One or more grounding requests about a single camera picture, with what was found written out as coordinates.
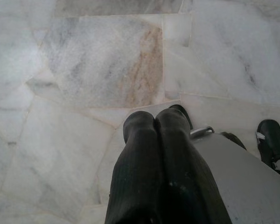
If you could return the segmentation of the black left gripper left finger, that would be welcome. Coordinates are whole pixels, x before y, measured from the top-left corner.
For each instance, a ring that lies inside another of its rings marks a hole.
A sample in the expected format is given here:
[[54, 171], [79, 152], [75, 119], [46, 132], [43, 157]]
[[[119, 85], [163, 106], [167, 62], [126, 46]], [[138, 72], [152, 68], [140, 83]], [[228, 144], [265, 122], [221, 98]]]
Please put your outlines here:
[[154, 117], [132, 113], [124, 122], [125, 147], [112, 173], [107, 224], [161, 224], [164, 184], [161, 150]]

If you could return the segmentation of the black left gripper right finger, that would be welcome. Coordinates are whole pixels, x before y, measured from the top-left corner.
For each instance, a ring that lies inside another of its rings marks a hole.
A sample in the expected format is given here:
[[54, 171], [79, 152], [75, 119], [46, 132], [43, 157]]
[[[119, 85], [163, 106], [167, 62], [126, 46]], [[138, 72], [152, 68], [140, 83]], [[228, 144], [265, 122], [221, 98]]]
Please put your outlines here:
[[193, 146], [190, 124], [178, 109], [155, 118], [166, 180], [164, 216], [168, 224], [230, 224], [212, 172]]

